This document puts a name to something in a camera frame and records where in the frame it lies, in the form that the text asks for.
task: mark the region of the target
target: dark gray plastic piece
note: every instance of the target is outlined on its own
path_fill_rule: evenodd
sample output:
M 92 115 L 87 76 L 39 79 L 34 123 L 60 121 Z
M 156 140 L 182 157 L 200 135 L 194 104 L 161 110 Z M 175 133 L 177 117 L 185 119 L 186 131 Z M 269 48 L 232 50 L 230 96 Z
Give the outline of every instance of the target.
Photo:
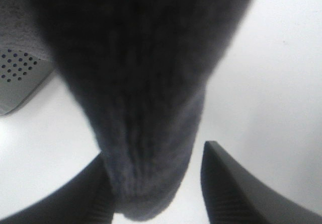
M 52 63 L 26 52 L 0 49 L 0 115 L 17 108 L 53 69 Z

